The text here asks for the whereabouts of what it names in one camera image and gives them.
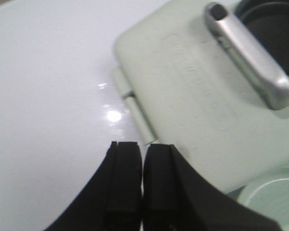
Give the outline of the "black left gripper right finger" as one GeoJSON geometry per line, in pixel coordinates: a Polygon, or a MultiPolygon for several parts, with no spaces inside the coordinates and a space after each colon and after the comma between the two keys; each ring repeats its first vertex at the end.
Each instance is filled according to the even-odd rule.
{"type": "Polygon", "coordinates": [[[273,219],[235,202],[185,160],[174,145],[152,144],[144,162],[145,231],[279,231],[273,219]]]}

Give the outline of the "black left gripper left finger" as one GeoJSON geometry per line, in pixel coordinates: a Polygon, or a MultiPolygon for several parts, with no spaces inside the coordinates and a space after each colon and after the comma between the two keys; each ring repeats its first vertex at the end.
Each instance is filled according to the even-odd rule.
{"type": "Polygon", "coordinates": [[[48,231],[138,231],[142,157],[136,142],[112,142],[97,171],[48,231]]]}

